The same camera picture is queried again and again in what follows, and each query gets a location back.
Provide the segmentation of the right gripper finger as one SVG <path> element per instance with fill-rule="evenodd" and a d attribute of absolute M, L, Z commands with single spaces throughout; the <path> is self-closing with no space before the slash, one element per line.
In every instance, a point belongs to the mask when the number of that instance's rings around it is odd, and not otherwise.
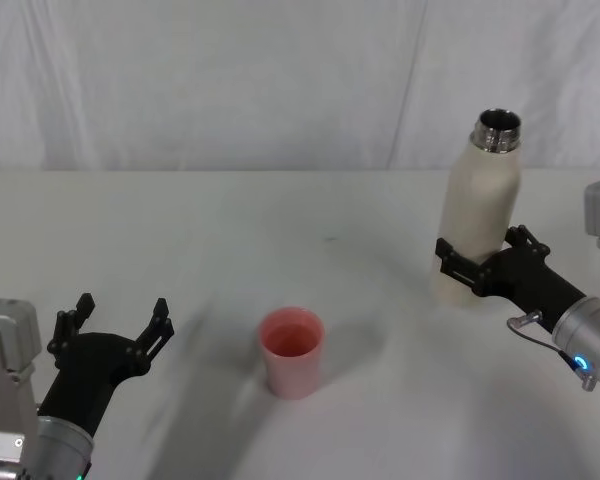
<path fill-rule="evenodd" d="M 435 254 L 441 260 L 441 273 L 467 286 L 474 295 L 483 295 L 486 270 L 482 265 L 460 255 L 444 238 L 437 239 Z"/>
<path fill-rule="evenodd" d="M 511 226 L 506 232 L 505 242 L 509 245 L 502 251 L 506 261 L 544 261 L 551 252 L 524 225 Z"/>

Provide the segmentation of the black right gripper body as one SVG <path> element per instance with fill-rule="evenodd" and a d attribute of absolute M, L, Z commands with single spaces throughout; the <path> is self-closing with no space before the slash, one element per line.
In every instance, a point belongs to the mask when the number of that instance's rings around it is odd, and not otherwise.
<path fill-rule="evenodd" d="M 525 313 L 540 311 L 539 324 L 552 333 L 562 315 L 586 295 L 545 263 L 545 254 L 508 248 L 489 257 L 480 267 L 479 297 L 502 297 Z"/>

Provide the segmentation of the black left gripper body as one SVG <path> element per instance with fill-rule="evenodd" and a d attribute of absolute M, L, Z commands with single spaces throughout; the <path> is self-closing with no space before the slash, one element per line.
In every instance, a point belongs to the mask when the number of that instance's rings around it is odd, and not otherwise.
<path fill-rule="evenodd" d="M 90 436 L 96 433 L 116 388 L 149 371 L 149 357 L 138 344 L 115 334 L 54 339 L 47 350 L 58 373 L 38 415 L 72 423 Z"/>

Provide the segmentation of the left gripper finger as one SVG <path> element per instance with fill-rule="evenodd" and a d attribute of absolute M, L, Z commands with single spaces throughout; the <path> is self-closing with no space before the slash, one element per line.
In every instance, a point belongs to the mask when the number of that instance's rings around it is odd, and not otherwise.
<path fill-rule="evenodd" d="M 47 351 L 53 356 L 59 356 L 65 350 L 69 341 L 76 337 L 86 320 L 95 309 L 95 302 L 90 293 L 83 293 L 75 308 L 69 311 L 58 311 L 54 334 L 47 345 Z"/>
<path fill-rule="evenodd" d="M 145 375 L 152 361 L 174 335 L 169 308 L 165 298 L 159 298 L 153 309 L 151 320 L 133 345 L 128 348 L 134 375 Z"/>

